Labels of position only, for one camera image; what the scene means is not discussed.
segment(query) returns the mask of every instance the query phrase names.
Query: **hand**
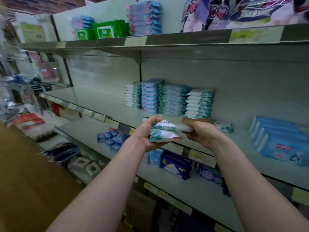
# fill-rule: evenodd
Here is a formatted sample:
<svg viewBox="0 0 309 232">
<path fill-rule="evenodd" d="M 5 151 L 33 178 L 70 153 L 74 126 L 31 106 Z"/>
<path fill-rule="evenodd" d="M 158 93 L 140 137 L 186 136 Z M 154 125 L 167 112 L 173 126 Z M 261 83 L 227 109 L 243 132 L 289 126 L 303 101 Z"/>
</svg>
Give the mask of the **hand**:
<svg viewBox="0 0 309 232">
<path fill-rule="evenodd" d="M 162 118 L 160 117 L 157 117 L 157 116 L 149 117 L 147 120 L 143 121 L 139 127 L 137 127 L 137 129 L 131 135 L 131 137 L 136 138 L 138 141 L 141 141 L 142 145 L 145 146 L 146 151 L 152 151 L 161 146 L 164 146 L 168 142 L 164 142 L 164 143 L 149 142 L 149 135 L 150 135 L 152 124 L 158 123 L 160 121 L 162 121 Z"/>
<path fill-rule="evenodd" d="M 200 143 L 203 147 L 213 151 L 212 143 L 224 136 L 224 134 L 214 125 L 214 123 L 207 118 L 203 119 L 188 119 L 183 118 L 182 122 L 194 128 L 192 132 L 183 132 L 187 138 Z"/>
</svg>

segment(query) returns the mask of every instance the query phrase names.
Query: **floor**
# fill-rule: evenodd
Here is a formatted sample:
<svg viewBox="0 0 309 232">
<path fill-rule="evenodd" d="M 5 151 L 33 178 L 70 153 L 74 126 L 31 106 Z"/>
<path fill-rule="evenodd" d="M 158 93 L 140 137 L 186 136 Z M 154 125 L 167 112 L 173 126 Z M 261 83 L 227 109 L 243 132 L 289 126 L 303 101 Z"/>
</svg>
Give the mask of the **floor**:
<svg viewBox="0 0 309 232">
<path fill-rule="evenodd" d="M 41 147 L 0 123 L 0 232 L 43 232 L 82 191 Z"/>
</svg>

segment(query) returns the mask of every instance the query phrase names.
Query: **forearm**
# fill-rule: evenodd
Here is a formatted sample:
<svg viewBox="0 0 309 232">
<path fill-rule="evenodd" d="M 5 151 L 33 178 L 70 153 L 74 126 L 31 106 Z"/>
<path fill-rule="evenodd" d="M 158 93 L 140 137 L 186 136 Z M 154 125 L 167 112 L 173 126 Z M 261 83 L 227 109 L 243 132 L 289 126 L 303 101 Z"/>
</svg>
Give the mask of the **forearm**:
<svg viewBox="0 0 309 232">
<path fill-rule="evenodd" d="M 227 136 L 212 143 L 246 232 L 309 231 L 308 221 L 250 163 Z"/>
<path fill-rule="evenodd" d="M 56 218 L 48 232 L 114 232 L 117 229 L 145 147 L 125 141 L 106 168 Z"/>
</svg>

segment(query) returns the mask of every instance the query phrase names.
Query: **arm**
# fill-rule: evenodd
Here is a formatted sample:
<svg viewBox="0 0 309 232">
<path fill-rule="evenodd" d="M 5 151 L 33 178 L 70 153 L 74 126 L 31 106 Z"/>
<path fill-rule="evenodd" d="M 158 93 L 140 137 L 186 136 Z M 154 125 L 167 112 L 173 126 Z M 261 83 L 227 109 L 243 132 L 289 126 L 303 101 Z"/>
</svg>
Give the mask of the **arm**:
<svg viewBox="0 0 309 232">
<path fill-rule="evenodd" d="M 122 145 L 106 168 L 69 204 L 47 232 L 116 231 L 136 172 L 146 151 L 166 143 L 150 143 L 151 125 L 145 120 Z"/>
<path fill-rule="evenodd" d="M 250 163 L 240 148 L 207 119 L 183 119 L 187 137 L 212 150 L 246 232 L 309 231 L 309 222 Z"/>
</svg>

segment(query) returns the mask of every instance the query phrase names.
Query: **shelf bracket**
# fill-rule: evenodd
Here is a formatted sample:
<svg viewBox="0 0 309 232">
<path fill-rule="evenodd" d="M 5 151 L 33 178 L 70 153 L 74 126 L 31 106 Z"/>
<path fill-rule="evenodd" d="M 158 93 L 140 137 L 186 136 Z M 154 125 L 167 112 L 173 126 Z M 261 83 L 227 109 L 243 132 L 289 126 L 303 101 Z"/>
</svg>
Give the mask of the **shelf bracket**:
<svg viewBox="0 0 309 232">
<path fill-rule="evenodd" d="M 139 50 L 129 50 L 129 49 L 119 50 L 116 48 L 98 48 L 98 50 L 101 50 L 103 52 L 110 53 L 110 54 L 117 54 L 120 56 L 133 58 L 137 64 L 141 64 L 141 52 Z"/>
</svg>

